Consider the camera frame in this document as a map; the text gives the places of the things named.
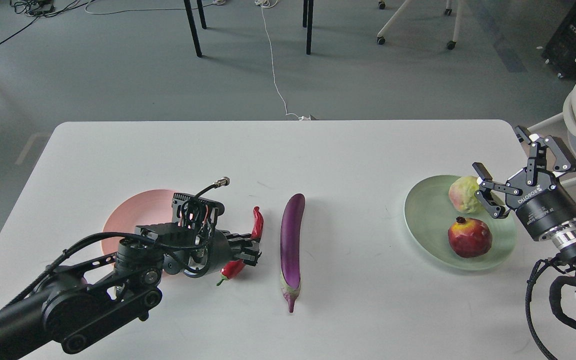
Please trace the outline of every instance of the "white cable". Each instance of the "white cable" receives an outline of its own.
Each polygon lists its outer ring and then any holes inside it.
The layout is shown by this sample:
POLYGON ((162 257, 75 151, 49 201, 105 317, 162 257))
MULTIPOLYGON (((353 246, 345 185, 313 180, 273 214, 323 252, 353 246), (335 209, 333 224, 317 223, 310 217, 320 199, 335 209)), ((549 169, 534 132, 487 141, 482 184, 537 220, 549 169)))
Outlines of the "white cable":
MULTIPOLYGON (((125 10, 118 10, 118 11, 111 11, 111 12, 107 12, 107 13, 94 13, 94 12, 90 12, 88 10, 88 7, 90 6, 90 4, 92 3, 96 3, 96 2, 100 2, 101 0, 90 0, 86 6, 84 7, 84 11, 87 12, 90 15, 112 15, 112 14, 120 14, 120 13, 125 13, 125 12, 152 12, 152 11, 159 11, 159 10, 185 10, 185 7, 163 7, 163 8, 154 8, 154 9, 125 9, 125 10)), ((208 5, 203 5, 203 7, 209 7, 212 4, 208 4, 208 5)))
POLYGON ((295 113, 292 112, 288 112, 288 105, 286 104, 286 100, 284 100, 284 97, 282 96, 282 93, 279 92, 279 87, 277 86, 277 77, 275 76, 275 57, 273 55, 273 43, 272 41, 270 41, 270 34, 268 33, 268 27, 266 25, 266 16, 264 15, 264 9, 267 9, 267 7, 263 7, 261 6, 261 17, 263 18, 263 29, 265 29, 265 34, 266 36, 268 36, 268 44, 270 44, 270 64, 272 64, 272 82, 274 82, 274 88, 277 89, 277 94, 279 94, 279 98, 281 98, 281 101, 283 101, 283 107, 286 111, 285 116, 296 116, 297 119, 299 120, 303 120, 303 116, 299 116, 295 113))
POLYGON ((270 0, 254 0, 254 4, 261 7, 261 9, 274 8, 277 3, 279 3, 279 0, 275 0, 274 4, 270 4, 270 0))

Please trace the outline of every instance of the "black table leg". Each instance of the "black table leg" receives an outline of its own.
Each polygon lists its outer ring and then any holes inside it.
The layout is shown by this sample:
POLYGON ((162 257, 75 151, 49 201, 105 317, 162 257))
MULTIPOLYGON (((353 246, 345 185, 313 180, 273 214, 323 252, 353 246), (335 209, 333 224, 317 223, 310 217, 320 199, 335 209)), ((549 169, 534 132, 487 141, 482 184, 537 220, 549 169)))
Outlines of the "black table leg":
POLYGON ((194 43, 194 52, 197 57, 202 57, 202 48, 199 46, 199 37, 197 36, 197 27, 195 26, 195 18, 193 16, 193 9, 190 6, 190 0, 183 0, 185 6, 185 14, 188 16, 188 25, 190 25, 190 33, 192 34, 192 42, 194 43))
POLYGON ((201 20, 201 29, 206 29, 206 17, 204 16, 204 3, 197 0, 197 9, 199 9, 199 20, 201 20))
POLYGON ((308 32, 306 34, 306 55, 311 54, 311 43, 313 40, 313 6, 315 0, 308 0, 308 32))
POLYGON ((303 27, 308 26, 308 2, 309 0, 303 0, 303 27))

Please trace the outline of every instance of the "gray floor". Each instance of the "gray floor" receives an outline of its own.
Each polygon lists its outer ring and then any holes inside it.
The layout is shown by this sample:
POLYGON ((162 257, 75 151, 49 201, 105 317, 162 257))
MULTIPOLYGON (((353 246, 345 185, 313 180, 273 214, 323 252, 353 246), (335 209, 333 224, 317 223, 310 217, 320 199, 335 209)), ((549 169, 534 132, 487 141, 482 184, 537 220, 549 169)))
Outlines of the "gray floor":
MULTIPOLYGON (((469 0, 458 10, 464 18, 452 51, 446 43, 457 10, 444 16, 443 1, 418 0, 377 45, 377 32, 402 2, 386 0, 380 10, 377 0, 316 0, 311 55, 301 1, 263 10, 288 111, 318 119, 503 119, 525 126, 562 111, 574 81, 558 79, 538 47, 572 0, 469 0)), ((67 3, 55 0, 58 9, 67 3)), ((98 0, 89 11, 180 6, 98 0)), ((227 0, 205 12, 203 58, 179 10, 93 15, 80 7, 41 18, 0 46, 0 230, 60 123, 295 119, 284 115, 275 90, 260 7, 227 0)), ((31 20, 0 1, 0 41, 31 20)), ((562 126, 549 132, 565 136, 562 126)))

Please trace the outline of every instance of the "yellow-green apple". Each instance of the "yellow-green apple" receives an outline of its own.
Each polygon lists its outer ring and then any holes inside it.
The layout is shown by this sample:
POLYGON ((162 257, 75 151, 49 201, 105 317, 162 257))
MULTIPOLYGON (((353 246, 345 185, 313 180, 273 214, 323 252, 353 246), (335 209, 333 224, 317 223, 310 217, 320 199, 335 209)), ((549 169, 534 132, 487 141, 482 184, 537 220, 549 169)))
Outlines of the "yellow-green apple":
POLYGON ((475 197, 480 185, 474 176, 462 176, 450 185, 448 198, 453 207, 462 214, 472 214, 484 210, 482 203, 475 197))

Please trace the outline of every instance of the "metal connector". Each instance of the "metal connector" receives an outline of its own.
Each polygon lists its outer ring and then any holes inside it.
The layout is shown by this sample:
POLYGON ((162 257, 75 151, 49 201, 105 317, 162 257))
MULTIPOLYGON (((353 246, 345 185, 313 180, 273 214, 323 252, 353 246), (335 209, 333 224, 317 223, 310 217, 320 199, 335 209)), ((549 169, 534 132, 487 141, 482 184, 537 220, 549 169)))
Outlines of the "metal connector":
POLYGON ((228 178, 227 176, 224 176, 222 178, 220 178, 219 180, 215 181, 212 183, 216 188, 219 187, 227 187, 228 185, 231 184, 231 180, 230 178, 228 178))

